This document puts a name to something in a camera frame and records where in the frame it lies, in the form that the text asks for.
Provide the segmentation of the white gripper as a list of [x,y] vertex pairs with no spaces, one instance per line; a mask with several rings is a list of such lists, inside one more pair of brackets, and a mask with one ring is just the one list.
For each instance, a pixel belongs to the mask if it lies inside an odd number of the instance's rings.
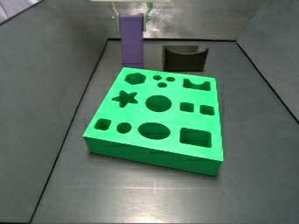
[[147,23],[151,20],[151,12],[154,9],[154,3],[170,3],[171,0],[89,0],[91,2],[111,2],[111,9],[115,13],[112,17],[116,20],[116,28],[119,30],[119,11],[118,11],[118,4],[116,3],[146,3],[147,10],[144,12],[144,32],[147,30]]

